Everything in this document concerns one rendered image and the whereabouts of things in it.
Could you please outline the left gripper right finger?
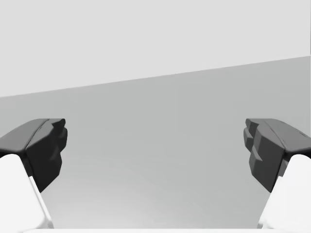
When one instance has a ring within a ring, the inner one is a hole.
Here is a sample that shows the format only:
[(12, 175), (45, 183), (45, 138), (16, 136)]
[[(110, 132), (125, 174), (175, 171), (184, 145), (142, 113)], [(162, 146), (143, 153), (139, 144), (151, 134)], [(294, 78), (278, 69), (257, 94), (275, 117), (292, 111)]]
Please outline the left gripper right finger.
[(251, 174), (270, 193), (258, 228), (311, 229), (311, 137), (272, 118), (245, 124)]

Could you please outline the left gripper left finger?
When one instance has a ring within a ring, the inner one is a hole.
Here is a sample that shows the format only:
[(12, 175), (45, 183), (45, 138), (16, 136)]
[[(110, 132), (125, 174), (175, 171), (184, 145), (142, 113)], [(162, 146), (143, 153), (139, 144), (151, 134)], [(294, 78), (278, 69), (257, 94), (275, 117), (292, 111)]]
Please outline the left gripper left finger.
[(41, 193), (60, 174), (65, 124), (39, 118), (0, 137), (0, 230), (54, 228)]

